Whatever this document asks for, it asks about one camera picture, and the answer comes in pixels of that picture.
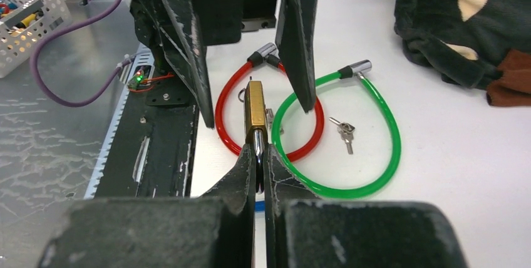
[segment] black plush fabric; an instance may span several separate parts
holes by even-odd
[[[531,0],[396,0],[406,57],[442,80],[485,89],[510,49],[531,54]]]

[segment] metal table surface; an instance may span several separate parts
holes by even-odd
[[[111,0],[81,7],[74,21]],[[57,39],[41,54],[45,82],[61,97],[94,94],[112,69],[138,48],[133,18],[122,5],[100,22]],[[0,79],[0,267],[34,267],[63,212],[82,199],[123,85],[115,81],[94,103],[66,108],[47,99],[26,61]]]

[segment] white plastic basket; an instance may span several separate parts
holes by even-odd
[[[72,23],[72,17],[64,0],[1,0],[14,3],[17,9],[0,19],[0,78],[5,77],[29,58],[35,44]],[[43,16],[25,29],[13,31],[13,26],[36,11]]]

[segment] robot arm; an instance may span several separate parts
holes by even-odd
[[[138,39],[154,54],[155,66],[175,72],[195,97],[205,124],[214,110],[205,52],[236,43],[242,31],[277,26],[276,44],[289,81],[305,111],[316,100],[313,32],[317,0],[126,0]]]

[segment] cable connector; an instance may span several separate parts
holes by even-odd
[[[265,57],[265,61],[267,64],[270,64],[271,66],[278,68],[281,64],[281,59],[277,56],[270,54]]]
[[[274,43],[267,43],[263,47],[252,53],[251,56],[247,58],[247,61],[250,61],[253,67],[259,66],[260,64],[264,63],[266,56],[270,55],[275,51],[277,51],[277,46],[275,46]]]
[[[362,60],[357,63],[349,64],[343,69],[339,69],[338,72],[341,74],[339,79],[352,78],[358,73],[368,72],[373,69],[373,64],[370,60]]]

